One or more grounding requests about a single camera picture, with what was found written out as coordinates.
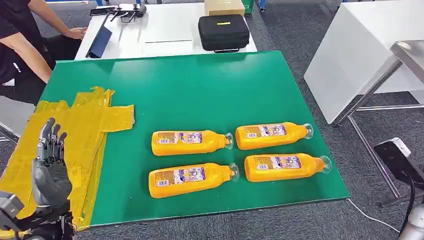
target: bottle cap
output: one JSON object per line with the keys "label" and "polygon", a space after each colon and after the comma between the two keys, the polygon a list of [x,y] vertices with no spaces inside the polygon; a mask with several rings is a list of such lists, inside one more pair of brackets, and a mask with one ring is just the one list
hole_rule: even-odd
{"label": "bottle cap", "polygon": [[231,176],[229,176],[229,179],[233,182],[237,182],[237,180],[239,180],[240,177],[240,172],[239,172],[239,167],[237,167],[237,165],[235,163],[231,163],[230,165],[228,165]]}
{"label": "bottle cap", "polygon": [[233,135],[231,134],[231,132],[225,134],[225,148],[228,150],[233,149],[233,144],[234,144],[234,138]]}
{"label": "bottle cap", "polygon": [[306,128],[307,131],[305,139],[311,139],[314,136],[314,128],[309,123],[305,123],[303,126]]}
{"label": "bottle cap", "polygon": [[325,164],[325,167],[322,169],[321,173],[329,174],[331,172],[332,163],[328,156],[322,155],[319,157]]}

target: green board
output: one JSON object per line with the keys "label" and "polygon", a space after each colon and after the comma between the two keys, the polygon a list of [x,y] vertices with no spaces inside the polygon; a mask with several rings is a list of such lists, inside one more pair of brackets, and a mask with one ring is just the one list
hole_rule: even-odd
{"label": "green board", "polygon": [[[279,51],[60,62],[41,98],[71,104],[77,92],[89,92],[93,86],[116,90],[112,106],[134,104],[135,125],[107,136],[92,226],[349,197],[334,163],[330,174],[258,183],[246,180],[243,162],[249,155],[330,156]],[[246,151],[236,145],[208,154],[158,157],[151,151],[155,131],[234,134],[239,126],[281,122],[311,123],[315,136]],[[240,179],[214,189],[150,197],[150,171],[202,163],[236,163]]]}

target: brown box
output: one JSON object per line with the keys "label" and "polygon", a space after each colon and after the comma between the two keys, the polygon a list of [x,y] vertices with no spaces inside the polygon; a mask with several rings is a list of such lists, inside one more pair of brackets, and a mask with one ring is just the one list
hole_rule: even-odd
{"label": "brown box", "polygon": [[204,0],[204,13],[206,16],[216,15],[245,15],[245,6],[242,0]]}

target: black case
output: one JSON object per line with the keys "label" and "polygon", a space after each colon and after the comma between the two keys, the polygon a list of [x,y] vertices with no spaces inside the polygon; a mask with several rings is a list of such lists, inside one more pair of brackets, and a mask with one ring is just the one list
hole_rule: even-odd
{"label": "black case", "polygon": [[250,32],[241,15],[202,16],[198,29],[206,51],[239,50],[249,44]]}

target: gray carpet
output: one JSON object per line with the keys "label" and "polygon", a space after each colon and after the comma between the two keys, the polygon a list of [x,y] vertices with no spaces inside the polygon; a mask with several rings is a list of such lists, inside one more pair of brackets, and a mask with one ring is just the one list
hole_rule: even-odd
{"label": "gray carpet", "polygon": [[[268,0],[266,12],[259,13],[255,4],[252,15],[247,16],[246,20],[259,51],[279,50],[283,53],[349,189],[352,201],[370,216],[400,229],[406,205],[388,209],[376,206],[376,202],[392,196],[388,186],[352,125],[345,122],[340,127],[329,126],[303,79],[303,74],[334,17],[336,4],[337,0]],[[89,9],[94,6],[94,3],[52,5],[69,27],[87,26],[90,20]],[[41,20],[37,21],[43,35],[55,34]],[[401,92],[376,94],[367,104],[414,102],[408,92]],[[424,155],[424,149],[420,147],[424,143],[421,137],[424,132],[422,110],[362,112],[355,114],[355,119],[371,144],[401,137],[412,151],[411,158],[421,161],[420,158]],[[0,169],[3,169],[12,148],[11,144],[0,142]],[[402,193],[409,192],[407,186],[399,182],[396,184]],[[97,227],[78,233],[81,240],[382,240],[395,239],[396,236],[397,233],[390,228],[365,218],[346,200]]]}

